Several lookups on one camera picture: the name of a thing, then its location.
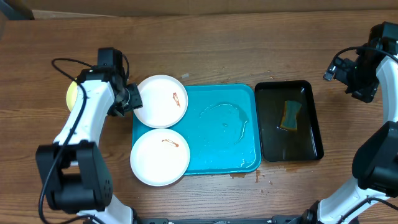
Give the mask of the light green plate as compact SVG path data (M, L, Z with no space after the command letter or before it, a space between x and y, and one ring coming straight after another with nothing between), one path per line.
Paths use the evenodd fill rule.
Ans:
M76 102L78 94L78 85L75 82L71 82L68 87L67 94L66 94L66 103L69 111L72 111L74 104Z

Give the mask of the green yellow sponge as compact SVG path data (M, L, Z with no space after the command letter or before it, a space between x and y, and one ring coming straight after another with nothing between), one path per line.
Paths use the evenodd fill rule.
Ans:
M286 131L296 131L298 129L297 116L300 113L302 104L298 101L284 101L284 109L279 128Z

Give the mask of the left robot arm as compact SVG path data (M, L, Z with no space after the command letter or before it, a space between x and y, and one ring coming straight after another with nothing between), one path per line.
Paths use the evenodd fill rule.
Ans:
M74 217L68 222L140 223L136 211L113 194L113 180L98 149L107 116L123 117L142 107L135 83L129 83L127 57L100 48L96 65L73 78L77 96L67 122L52 144L40 145L35 160L42 180L38 213L44 203Z

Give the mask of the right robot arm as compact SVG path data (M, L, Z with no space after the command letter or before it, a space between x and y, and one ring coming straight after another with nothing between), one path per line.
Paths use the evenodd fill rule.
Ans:
M384 124L357 150L351 178L292 223L351 223L377 203L397 208L388 202L397 197L397 24L372 27L368 42L354 50L356 60L336 54L323 77L344 83L365 103L381 89Z

